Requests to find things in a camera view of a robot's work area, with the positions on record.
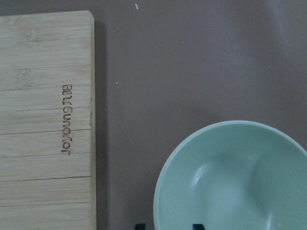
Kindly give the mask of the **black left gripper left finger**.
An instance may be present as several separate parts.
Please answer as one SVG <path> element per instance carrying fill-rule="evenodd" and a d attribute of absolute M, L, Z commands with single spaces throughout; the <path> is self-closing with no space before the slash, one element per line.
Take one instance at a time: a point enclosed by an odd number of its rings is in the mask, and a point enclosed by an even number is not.
<path fill-rule="evenodd" d="M 134 227 L 135 230 L 145 230 L 145 223 L 138 223 Z"/>

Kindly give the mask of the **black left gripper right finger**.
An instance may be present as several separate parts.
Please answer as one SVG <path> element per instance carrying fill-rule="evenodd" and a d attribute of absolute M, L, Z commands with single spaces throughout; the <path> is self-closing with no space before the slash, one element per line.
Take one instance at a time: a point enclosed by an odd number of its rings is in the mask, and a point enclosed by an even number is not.
<path fill-rule="evenodd" d="M 204 230 L 204 225 L 203 224 L 193 224 L 192 229 L 193 230 Z"/>

